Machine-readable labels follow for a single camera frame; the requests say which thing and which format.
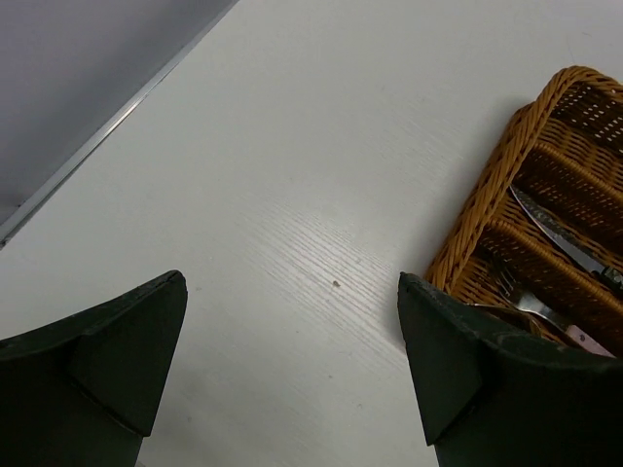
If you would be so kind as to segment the pink handled fork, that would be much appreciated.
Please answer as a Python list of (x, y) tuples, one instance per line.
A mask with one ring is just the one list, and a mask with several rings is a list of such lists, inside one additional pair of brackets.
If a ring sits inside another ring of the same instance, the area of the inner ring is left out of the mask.
[(589, 334), (541, 301), (514, 277), (505, 262), (491, 258), (491, 272), (503, 298), (514, 308), (541, 318), (578, 347), (605, 357), (614, 355)]

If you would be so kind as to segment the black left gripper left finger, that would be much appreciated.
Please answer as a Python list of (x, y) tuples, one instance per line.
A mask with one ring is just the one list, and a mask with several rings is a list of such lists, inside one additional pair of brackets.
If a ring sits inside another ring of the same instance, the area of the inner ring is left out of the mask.
[(1, 342), (4, 466), (133, 466), (150, 437), (188, 291), (168, 271)]

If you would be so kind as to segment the silver patterned table knife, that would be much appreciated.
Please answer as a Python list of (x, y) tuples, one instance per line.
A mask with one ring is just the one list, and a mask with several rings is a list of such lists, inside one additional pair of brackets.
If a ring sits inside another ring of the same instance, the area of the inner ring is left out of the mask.
[(570, 231), (560, 225), (544, 208), (519, 188), (511, 185), (510, 193), (552, 244), (579, 267), (598, 278), (613, 293), (622, 295), (621, 270), (607, 266), (598, 260), (588, 249), (580, 245), (579, 240)]

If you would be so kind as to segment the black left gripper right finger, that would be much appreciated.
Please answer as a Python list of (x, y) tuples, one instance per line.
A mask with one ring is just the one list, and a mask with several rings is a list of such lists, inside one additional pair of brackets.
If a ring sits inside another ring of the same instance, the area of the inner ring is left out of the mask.
[(622, 363), (515, 328), (411, 273), (397, 308), (442, 466), (618, 466)]

